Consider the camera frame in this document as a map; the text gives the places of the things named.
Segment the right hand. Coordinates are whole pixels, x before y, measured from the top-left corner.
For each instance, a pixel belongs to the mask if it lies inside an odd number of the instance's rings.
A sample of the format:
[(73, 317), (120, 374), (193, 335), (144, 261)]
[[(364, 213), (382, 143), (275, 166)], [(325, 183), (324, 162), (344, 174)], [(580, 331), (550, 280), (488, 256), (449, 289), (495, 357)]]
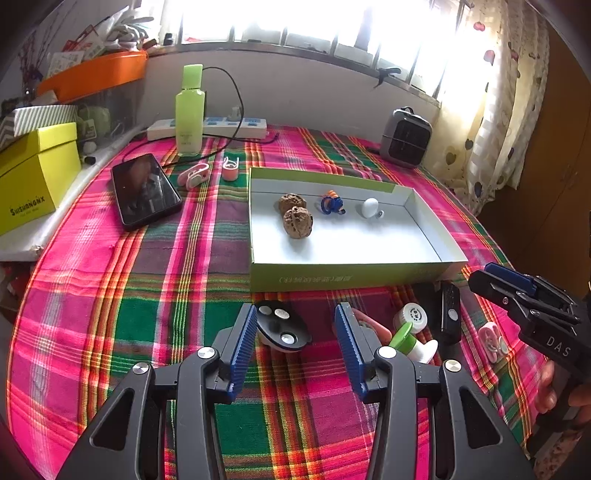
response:
[[(549, 412), (556, 406), (558, 402), (558, 395), (553, 388), (555, 373), (555, 363), (551, 360), (548, 360), (542, 367), (538, 393), (535, 399), (535, 406), (540, 413)], [(588, 423), (590, 421), (591, 415), (590, 384), (582, 384), (577, 386), (571, 392), (568, 403), (570, 407), (578, 408), (578, 414), (575, 423)]]

